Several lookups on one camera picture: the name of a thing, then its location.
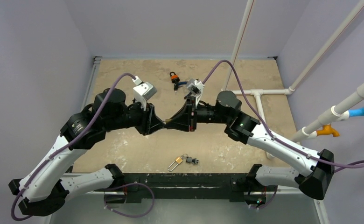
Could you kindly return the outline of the long shackle brass padlock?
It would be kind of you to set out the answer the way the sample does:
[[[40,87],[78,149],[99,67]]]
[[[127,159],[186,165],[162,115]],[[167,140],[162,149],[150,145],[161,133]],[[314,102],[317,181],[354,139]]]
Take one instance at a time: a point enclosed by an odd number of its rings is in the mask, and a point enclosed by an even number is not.
[[[183,158],[178,156],[174,159],[173,162],[168,166],[168,172],[172,172],[175,170],[176,167],[178,167],[183,162]]]

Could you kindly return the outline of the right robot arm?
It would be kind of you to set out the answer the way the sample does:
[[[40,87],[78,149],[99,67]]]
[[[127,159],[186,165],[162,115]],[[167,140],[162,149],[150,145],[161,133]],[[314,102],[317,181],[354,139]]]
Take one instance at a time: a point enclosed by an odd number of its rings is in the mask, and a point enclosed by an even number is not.
[[[262,149],[291,166],[278,169],[257,165],[246,177],[250,189],[282,185],[298,188],[313,199],[324,199],[335,171],[334,154],[327,149],[318,152],[304,148],[267,131],[258,119],[242,112],[241,105],[232,91],[220,92],[215,105],[199,105],[194,97],[188,97],[183,107],[165,121],[165,128],[193,132],[198,123],[225,124],[224,132],[232,140]]]

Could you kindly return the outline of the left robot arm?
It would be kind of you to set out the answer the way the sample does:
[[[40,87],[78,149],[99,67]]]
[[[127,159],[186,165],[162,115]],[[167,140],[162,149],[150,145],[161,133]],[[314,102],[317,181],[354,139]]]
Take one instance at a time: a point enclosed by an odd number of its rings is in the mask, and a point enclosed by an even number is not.
[[[163,128],[149,99],[157,90],[147,83],[133,88],[133,103],[126,105],[126,94],[107,88],[95,96],[94,102],[73,114],[61,128],[60,134],[41,162],[22,179],[13,179],[9,188],[19,208],[21,220],[45,217],[58,211],[79,195],[95,190],[125,190],[128,183],[121,169],[107,164],[98,171],[73,178],[63,175],[74,162],[110,131],[135,128],[149,135]]]

